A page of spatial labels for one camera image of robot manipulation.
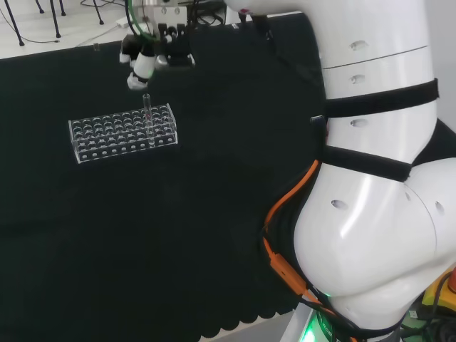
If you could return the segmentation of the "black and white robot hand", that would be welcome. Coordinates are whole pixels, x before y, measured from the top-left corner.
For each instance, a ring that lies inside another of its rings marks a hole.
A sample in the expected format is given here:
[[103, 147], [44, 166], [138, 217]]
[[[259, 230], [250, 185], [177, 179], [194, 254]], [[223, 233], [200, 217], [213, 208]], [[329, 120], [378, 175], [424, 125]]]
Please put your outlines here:
[[185, 1], [126, 1], [125, 12], [131, 32], [119, 60], [130, 66], [129, 89], [147, 88], [157, 70], [195, 66]]

